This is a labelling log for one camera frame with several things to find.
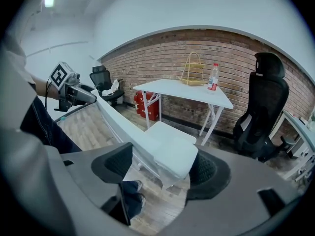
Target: brick wall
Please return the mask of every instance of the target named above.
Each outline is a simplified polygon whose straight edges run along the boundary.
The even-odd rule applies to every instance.
[[[178,79],[192,51],[206,64],[209,78],[214,62],[219,63],[219,86],[234,105],[224,109],[215,129],[232,133],[237,119],[247,109],[249,76],[255,71],[257,52],[273,52],[283,61],[290,94],[286,110],[308,119],[315,104],[315,86],[288,58],[273,48],[243,35],[220,30],[177,30],[152,35],[127,44],[102,58],[112,79],[124,79],[125,101],[133,103],[134,86],[161,78]],[[162,112],[202,125],[204,103],[164,96]]]

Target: white paper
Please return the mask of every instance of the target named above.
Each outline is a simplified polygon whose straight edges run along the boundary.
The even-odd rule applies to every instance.
[[[241,123],[241,128],[243,131],[248,127],[250,121],[252,120],[252,116],[248,115],[247,118]]]
[[[104,90],[102,92],[102,96],[110,96],[112,95],[114,92],[116,92],[118,90],[119,87],[119,82],[118,80],[114,80],[112,87],[109,90]]]

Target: black baseboard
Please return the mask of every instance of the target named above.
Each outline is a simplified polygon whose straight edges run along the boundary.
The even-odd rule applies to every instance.
[[[135,108],[135,105],[132,104],[132,103],[129,103],[129,102],[125,102],[124,103],[127,105],[127,106],[130,106],[130,107],[133,107]],[[195,123],[192,123],[190,121],[186,121],[186,120],[182,120],[182,119],[178,119],[178,118],[175,118],[175,117],[171,117],[171,116],[168,116],[168,115],[165,115],[165,114],[162,114],[162,117],[166,120],[169,120],[169,121],[172,121],[172,122],[175,122],[177,124],[180,124],[180,125],[184,125],[186,127],[190,127],[190,128],[194,128],[194,129],[197,129],[197,130],[200,130],[202,128],[201,125],[198,125],[198,124],[195,124]],[[209,128],[205,127],[204,129],[204,132],[208,132]],[[220,130],[213,130],[212,131],[213,134],[215,135],[218,135],[218,136],[223,136],[223,137],[226,137],[226,138],[229,138],[229,139],[233,139],[233,135],[230,134],[230,133],[227,133],[227,132],[223,132],[223,131],[220,131]]]

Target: jeans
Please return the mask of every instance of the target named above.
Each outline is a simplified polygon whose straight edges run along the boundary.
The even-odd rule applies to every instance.
[[[56,122],[51,119],[38,97],[35,98],[28,109],[22,122],[21,130],[35,135],[44,145],[57,148],[60,154],[81,151]],[[142,203],[137,193],[137,188],[138,184],[135,181],[123,182],[123,195],[129,219],[132,219],[141,211]]]

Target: red container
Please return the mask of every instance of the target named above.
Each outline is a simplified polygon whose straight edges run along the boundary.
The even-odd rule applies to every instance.
[[[140,114],[141,113],[141,110],[140,110],[140,104],[139,104],[139,97],[137,94],[135,94],[135,96],[133,97],[134,99],[134,104],[136,106],[136,111],[137,111],[137,114]]]
[[[152,97],[153,93],[152,92],[146,92],[146,98],[147,102],[150,100]],[[140,109],[140,115],[145,118],[146,113],[144,110],[144,104],[143,104],[143,95],[142,91],[137,92],[138,100],[139,100],[139,109]],[[149,114],[149,120],[156,121],[159,115],[158,111],[158,101],[154,102],[151,106],[148,107],[148,114]]]

